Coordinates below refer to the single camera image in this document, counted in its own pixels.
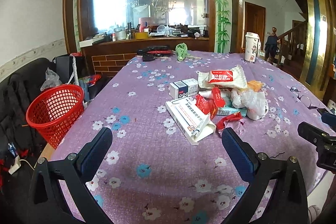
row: green cloth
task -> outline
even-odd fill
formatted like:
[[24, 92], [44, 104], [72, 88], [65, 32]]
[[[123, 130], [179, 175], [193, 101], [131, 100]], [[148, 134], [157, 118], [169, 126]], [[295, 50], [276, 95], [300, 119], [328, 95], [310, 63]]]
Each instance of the green cloth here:
[[188, 48], [185, 43], [176, 45], [175, 51], [177, 53], [177, 60], [183, 61], [188, 55]]

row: black bag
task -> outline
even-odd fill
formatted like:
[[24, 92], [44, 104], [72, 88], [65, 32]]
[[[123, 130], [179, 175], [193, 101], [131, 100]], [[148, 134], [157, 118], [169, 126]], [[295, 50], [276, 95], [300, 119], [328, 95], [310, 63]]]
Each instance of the black bag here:
[[[75, 59], [78, 78], [87, 76], [88, 72], [85, 63], [85, 57], [76, 56]], [[72, 72], [74, 71], [72, 66], [73, 57], [70, 56], [70, 54], [64, 54], [55, 57], [52, 61], [56, 63], [56, 73], [58, 74], [59, 79], [63, 84], [66, 84], [69, 81]]]

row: table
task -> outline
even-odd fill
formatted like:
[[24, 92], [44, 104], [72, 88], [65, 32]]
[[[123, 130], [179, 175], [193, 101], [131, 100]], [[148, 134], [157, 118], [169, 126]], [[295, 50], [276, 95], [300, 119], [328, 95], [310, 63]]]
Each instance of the table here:
[[[290, 92], [295, 86], [312, 105], [324, 107], [292, 76], [264, 60], [245, 62], [241, 54], [190, 52], [201, 60], [178, 62], [133, 58], [98, 94], [69, 130], [52, 159], [78, 152], [109, 126], [113, 143], [88, 189], [114, 223], [221, 223], [247, 187], [221, 139], [211, 134], [192, 146], [164, 107], [171, 100], [170, 82], [196, 78], [199, 71], [230, 69], [241, 65], [247, 80], [264, 83], [269, 113], [264, 119], [244, 118], [243, 141], [256, 152], [286, 160], [296, 156], [307, 193], [324, 170], [316, 167], [315, 147], [298, 136], [297, 126], [307, 121], [331, 135], [315, 109], [306, 108]], [[259, 217], [271, 195], [270, 183], [254, 218]], [[64, 183], [64, 195], [73, 214], [81, 218]]]

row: blue gripper pad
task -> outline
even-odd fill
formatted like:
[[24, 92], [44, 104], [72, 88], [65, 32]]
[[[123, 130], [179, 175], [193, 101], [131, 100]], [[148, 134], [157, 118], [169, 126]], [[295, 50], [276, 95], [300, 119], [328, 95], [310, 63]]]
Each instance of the blue gripper pad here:
[[232, 128], [223, 130], [222, 144], [241, 179], [251, 183], [258, 168], [257, 153], [248, 143], [243, 142]]
[[112, 139], [111, 129], [103, 127], [94, 139], [86, 143], [78, 153], [76, 167], [83, 182], [93, 179], [112, 144]]

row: bolt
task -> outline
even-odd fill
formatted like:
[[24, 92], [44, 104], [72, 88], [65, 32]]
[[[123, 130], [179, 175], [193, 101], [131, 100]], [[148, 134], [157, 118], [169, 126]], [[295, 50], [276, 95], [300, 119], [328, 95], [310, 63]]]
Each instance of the bolt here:
[[296, 157], [291, 156], [289, 159], [291, 160], [292, 163], [297, 163], [297, 158]]
[[76, 153], [71, 153], [68, 155], [68, 160], [74, 160], [77, 157]]
[[45, 160], [45, 158], [41, 157], [37, 160], [37, 163], [42, 164], [42, 163], [44, 163], [44, 160]]
[[265, 160], [267, 159], [267, 155], [265, 153], [259, 153], [258, 158], [260, 158], [261, 160]]

